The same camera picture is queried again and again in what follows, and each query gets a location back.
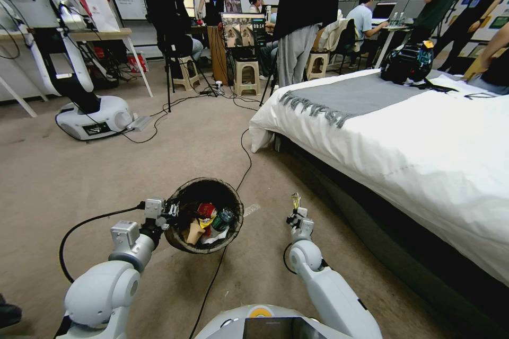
gray blanket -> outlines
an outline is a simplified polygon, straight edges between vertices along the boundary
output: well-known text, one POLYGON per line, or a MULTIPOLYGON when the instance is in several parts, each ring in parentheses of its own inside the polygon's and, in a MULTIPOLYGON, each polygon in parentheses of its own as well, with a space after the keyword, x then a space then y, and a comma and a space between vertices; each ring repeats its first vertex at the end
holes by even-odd
POLYGON ((386 82, 380 78, 379 73, 375 73, 328 85, 288 91, 281 97, 280 102, 293 110, 301 104, 304 106, 301 112, 311 109, 312 117, 323 113, 330 125, 335 124, 341 128, 350 118, 380 110, 424 91, 386 82))

plastic stool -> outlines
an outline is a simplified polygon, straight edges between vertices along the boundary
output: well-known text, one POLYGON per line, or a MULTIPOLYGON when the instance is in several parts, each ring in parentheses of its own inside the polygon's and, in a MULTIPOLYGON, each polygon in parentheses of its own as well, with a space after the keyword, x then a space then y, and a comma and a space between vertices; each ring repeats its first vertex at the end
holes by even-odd
POLYGON ((187 91, 191 91, 196 82, 198 82, 198 85, 200 84, 200 78, 198 77, 198 70, 196 69, 195 62, 190 56, 178 58, 178 60, 180 70, 182 71, 182 78, 174 78, 173 83, 175 85, 183 85, 187 91), (189 62, 192 63, 192 76, 189 73, 189 62))
POLYGON ((308 78, 308 81, 315 78, 324 78, 328 63, 329 52, 311 51, 309 54, 308 68, 306 69, 306 77, 308 78))
POLYGON ((235 60, 235 86, 234 90, 237 95, 242 95, 244 91, 253 91, 258 95, 260 93, 260 71, 258 69, 258 61, 237 61, 235 60), (245 68, 252 68, 252 74, 249 83, 243 83, 243 72, 245 68))

paper bag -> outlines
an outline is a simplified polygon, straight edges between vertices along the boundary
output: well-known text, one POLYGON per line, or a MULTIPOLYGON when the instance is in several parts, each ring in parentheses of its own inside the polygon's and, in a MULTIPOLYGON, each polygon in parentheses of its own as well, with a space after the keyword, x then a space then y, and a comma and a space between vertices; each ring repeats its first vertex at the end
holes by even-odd
POLYGON ((92 18, 99 32, 119 32, 117 19, 110 8, 108 0, 83 0, 85 10, 92 18))

robot screen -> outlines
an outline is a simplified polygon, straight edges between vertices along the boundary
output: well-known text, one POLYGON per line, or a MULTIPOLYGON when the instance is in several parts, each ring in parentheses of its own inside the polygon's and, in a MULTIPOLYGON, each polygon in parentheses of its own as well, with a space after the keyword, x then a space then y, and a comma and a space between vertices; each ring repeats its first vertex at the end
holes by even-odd
POLYGON ((246 319, 243 339, 260 337, 306 337, 326 339, 301 317, 246 319))

light blue shirt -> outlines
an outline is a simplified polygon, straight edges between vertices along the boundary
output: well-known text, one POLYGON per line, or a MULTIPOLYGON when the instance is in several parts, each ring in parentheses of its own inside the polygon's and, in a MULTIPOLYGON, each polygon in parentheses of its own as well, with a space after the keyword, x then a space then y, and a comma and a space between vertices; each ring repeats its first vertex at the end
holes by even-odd
POLYGON ((364 41, 364 32, 371 30, 371 21, 373 19, 373 12, 364 4, 359 4, 353 8, 348 15, 347 19, 354 19, 355 29, 359 33, 359 41, 364 41))

